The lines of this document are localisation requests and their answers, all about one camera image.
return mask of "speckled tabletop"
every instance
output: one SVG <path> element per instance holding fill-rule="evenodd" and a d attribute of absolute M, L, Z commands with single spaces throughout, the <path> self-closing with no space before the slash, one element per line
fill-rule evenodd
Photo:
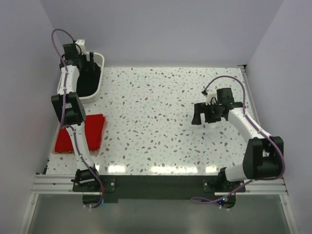
<path fill-rule="evenodd" d="M 93 156 L 101 175 L 216 175 L 242 162 L 246 143 L 224 119 L 192 125 L 194 103 L 209 81 L 220 75 L 244 82 L 239 68 L 104 68 L 100 98 L 84 104 L 87 115 L 107 118 L 102 145 Z M 221 78 L 211 89 L 240 85 Z M 247 109 L 253 116 L 249 97 Z M 50 154 L 47 174 L 74 175 L 74 155 Z"/>

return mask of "purple cable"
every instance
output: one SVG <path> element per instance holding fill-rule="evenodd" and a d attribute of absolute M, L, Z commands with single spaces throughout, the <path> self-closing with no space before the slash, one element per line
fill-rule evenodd
<path fill-rule="evenodd" d="M 51 40 L 52 40 L 53 47 L 54 47 L 56 53 L 58 54 L 58 56 L 59 56 L 61 62 L 63 63 L 63 65 L 64 65 L 64 67 L 65 67 L 65 71 L 66 71 L 66 73 L 65 73 L 65 78 L 64 78 L 64 85 L 63 85 L 63 87 L 64 87 L 64 89 L 63 89 L 63 90 L 64 90 L 64 94 L 63 94 L 63 106 L 62 106 L 62 116 L 61 116 L 61 121 L 60 121 L 60 128 L 63 129 L 64 127 L 70 127 L 70 128 L 73 130 L 73 132 L 74 132 L 75 146 L 76 146 L 77 152 L 78 152 L 78 154 L 79 154 L 79 156 L 80 156 L 82 162 L 84 163 L 84 165 L 88 168 L 88 170 L 90 171 L 90 173 L 94 176 L 94 178 L 99 182 L 99 184 L 100 184 L 100 186 L 101 186 L 101 191 L 102 191 L 102 192 L 101 192 L 101 198 L 100 198 L 100 200 L 98 201 L 98 203 L 97 203 L 95 206 L 91 207 L 91 208 L 96 208 L 96 207 L 98 207 L 98 206 L 102 203 L 102 200 L 103 200 L 103 197 L 104 197 L 104 186 L 103 186 L 101 180 L 99 179 L 99 177 L 92 171 L 92 169 L 90 168 L 90 166 L 89 166 L 88 163 L 84 160 L 82 154 L 80 153 L 79 148 L 78 148 L 78 144 L 77 144 L 76 132 L 75 132 L 74 128 L 73 128 L 72 126 L 70 126 L 70 125 L 64 126 L 65 105 L 66 105 L 66 90 L 67 90 L 67 89 L 66 89 L 66 81 L 67 81 L 68 69 L 67 69 L 67 65 L 66 65 L 64 59 L 62 58 L 62 55 L 60 54 L 60 52 L 59 52 L 57 46 L 55 45 L 54 33 L 55 33 L 56 31 L 62 31 L 62 32 L 66 33 L 66 34 L 73 40 L 73 42 L 74 42 L 75 40 L 74 40 L 74 38 L 73 38 L 68 32 L 66 32 L 65 30 L 60 29 L 60 28 L 54 29 L 54 30 L 52 31 L 52 33 L 51 33 Z"/>
<path fill-rule="evenodd" d="M 231 79 L 234 79 L 236 80 L 240 86 L 242 87 L 242 90 L 243 90 L 243 114 L 246 118 L 246 120 L 255 128 L 256 131 L 258 131 L 265 139 L 267 139 L 269 141 L 269 143 L 271 143 L 271 145 L 276 149 L 276 151 L 278 152 L 280 158 L 281 158 L 281 161 L 282 161 L 282 171 L 281 173 L 277 176 L 277 177 L 273 177 L 273 178 L 264 178 L 262 180 L 275 180 L 275 179 L 279 179 L 283 176 L 284 172 L 285 172 L 285 168 L 286 168 L 286 165 L 285 165 L 285 160 L 284 160 L 284 156 L 283 156 L 283 153 L 280 151 L 279 147 L 274 143 L 274 141 L 272 141 L 270 139 L 269 136 L 265 135 L 262 131 L 260 131 L 260 129 L 253 123 L 253 121 L 248 117 L 248 115 L 246 115 L 246 91 L 245 91 L 245 88 L 244 88 L 244 85 L 243 83 L 235 78 L 235 77 L 231 77 L 231 76 L 219 76 L 219 77 L 216 77 L 214 78 L 212 81 L 210 81 L 210 83 L 206 86 L 206 88 L 204 89 L 204 91 L 207 90 L 207 88 L 216 80 L 216 79 L 219 79 L 219 78 L 231 78 Z M 191 198 L 191 202 L 194 203 L 194 204 L 212 204 L 212 203 L 216 203 L 218 201 L 221 201 L 222 199 L 232 195 L 233 193 L 236 193 L 238 190 L 242 189 L 243 187 L 245 187 L 247 184 L 251 183 L 252 182 L 252 179 L 247 181 L 246 183 L 238 186 L 236 189 L 234 189 L 233 191 L 231 191 L 230 193 L 226 194 L 225 196 L 219 198 L 219 199 L 216 199 L 216 200 L 210 200 L 208 198 L 205 198 L 205 197 L 199 197 L 199 196 L 196 196 L 196 197 L 192 197 Z"/>

